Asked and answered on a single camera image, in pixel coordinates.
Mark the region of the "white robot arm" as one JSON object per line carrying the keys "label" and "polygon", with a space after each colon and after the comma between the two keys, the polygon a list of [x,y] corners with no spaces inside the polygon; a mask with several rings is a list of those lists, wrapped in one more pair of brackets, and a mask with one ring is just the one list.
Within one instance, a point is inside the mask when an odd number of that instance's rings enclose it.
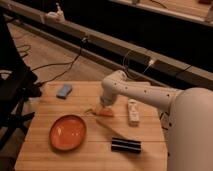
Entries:
{"label": "white robot arm", "polygon": [[213,171],[212,90],[128,81],[122,70],[106,76],[101,86],[103,106],[112,106],[123,95],[169,114],[167,171]]}

